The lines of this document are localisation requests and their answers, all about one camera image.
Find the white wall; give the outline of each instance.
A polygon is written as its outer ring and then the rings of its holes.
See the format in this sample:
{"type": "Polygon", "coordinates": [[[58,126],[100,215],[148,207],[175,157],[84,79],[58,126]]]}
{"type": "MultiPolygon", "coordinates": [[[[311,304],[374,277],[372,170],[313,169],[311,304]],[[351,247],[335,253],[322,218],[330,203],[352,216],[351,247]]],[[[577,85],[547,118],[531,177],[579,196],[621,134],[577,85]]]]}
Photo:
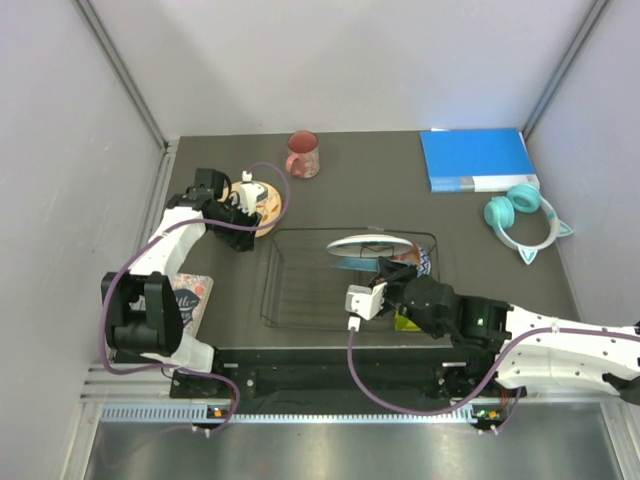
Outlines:
{"type": "Polygon", "coordinates": [[[640,321],[639,18],[637,0],[611,2],[528,143],[575,231],[558,245],[581,316],[602,325],[640,321]]]}
{"type": "Polygon", "coordinates": [[[159,150],[69,0],[0,4],[0,477],[58,472],[159,150]]]}
{"type": "Polygon", "coordinates": [[[93,3],[174,138],[522,126],[591,2],[93,3]]]}

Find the white plate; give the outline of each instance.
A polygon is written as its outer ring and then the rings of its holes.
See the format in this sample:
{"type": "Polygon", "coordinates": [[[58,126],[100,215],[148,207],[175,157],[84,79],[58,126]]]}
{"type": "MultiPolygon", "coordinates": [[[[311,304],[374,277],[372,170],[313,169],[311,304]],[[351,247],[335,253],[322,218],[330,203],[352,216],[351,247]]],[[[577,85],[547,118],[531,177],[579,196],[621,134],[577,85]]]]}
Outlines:
{"type": "Polygon", "coordinates": [[[413,243],[390,235],[355,235],[336,240],[327,251],[339,257],[377,258],[404,255],[413,249],[413,243]]]}

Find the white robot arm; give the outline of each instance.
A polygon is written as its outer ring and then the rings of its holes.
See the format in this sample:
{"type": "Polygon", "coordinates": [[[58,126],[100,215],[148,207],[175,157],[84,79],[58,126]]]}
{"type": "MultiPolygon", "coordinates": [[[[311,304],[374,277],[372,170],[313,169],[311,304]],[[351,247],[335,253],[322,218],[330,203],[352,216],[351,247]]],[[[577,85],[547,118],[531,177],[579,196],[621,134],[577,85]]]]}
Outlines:
{"type": "MultiPolygon", "coordinates": [[[[266,198],[267,188],[243,172],[242,183],[233,192],[229,178],[215,170],[198,169],[194,186],[175,195],[151,237],[166,237],[151,247],[129,268],[119,282],[109,308],[105,334],[111,348],[142,355],[163,363],[211,372],[215,349],[183,332],[171,280],[178,273],[191,247],[207,230],[238,251],[253,249],[255,232],[234,231],[220,226],[192,223],[169,233],[167,229],[185,220],[211,219],[229,224],[256,226],[261,216],[257,203],[266,198]],[[223,200],[224,189],[227,189],[223,200]],[[142,306],[136,309],[135,304],[142,306]]],[[[103,298],[114,278],[102,281],[103,298]]]]}
{"type": "Polygon", "coordinates": [[[347,292],[349,329],[386,311],[412,320],[425,333],[451,336],[455,346],[483,349],[497,366],[495,382],[529,394],[558,386],[590,389],[640,404],[640,327],[603,327],[548,317],[495,300],[459,296],[430,277],[413,277],[388,289],[347,292]]]}

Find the teal headphones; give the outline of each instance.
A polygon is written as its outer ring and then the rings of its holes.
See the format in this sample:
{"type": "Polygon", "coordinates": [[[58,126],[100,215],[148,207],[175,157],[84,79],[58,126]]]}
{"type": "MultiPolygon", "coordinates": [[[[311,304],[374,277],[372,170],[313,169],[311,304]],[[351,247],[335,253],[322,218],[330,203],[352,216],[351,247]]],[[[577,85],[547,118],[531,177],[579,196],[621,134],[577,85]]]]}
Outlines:
{"type": "Polygon", "coordinates": [[[536,258],[539,250],[547,248],[556,238],[571,235],[573,230],[558,218],[555,209],[540,195],[536,187],[523,183],[511,187],[506,197],[493,197],[484,207],[484,219],[493,228],[496,235],[507,247],[518,250],[527,265],[536,258]],[[513,226],[516,210],[522,213],[534,213],[542,208],[549,222],[549,236],[539,245],[521,245],[513,240],[505,230],[513,226]]]}

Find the wire rack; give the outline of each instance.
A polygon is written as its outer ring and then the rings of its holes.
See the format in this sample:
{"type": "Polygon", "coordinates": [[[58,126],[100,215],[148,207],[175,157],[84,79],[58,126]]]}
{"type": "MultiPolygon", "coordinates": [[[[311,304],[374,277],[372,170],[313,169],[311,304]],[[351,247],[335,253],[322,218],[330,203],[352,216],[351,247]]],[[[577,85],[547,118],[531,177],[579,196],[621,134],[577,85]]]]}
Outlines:
{"type": "MultiPolygon", "coordinates": [[[[347,288],[367,285],[374,274],[335,268],[340,259],[326,248],[335,240],[368,233],[393,235],[420,245],[429,253],[430,275],[440,280],[438,243],[430,233],[366,227],[282,229],[273,235],[270,246],[262,321],[277,328],[344,330],[347,288]]],[[[364,322],[362,330],[389,332],[393,328],[393,314],[387,314],[364,322]]]]}

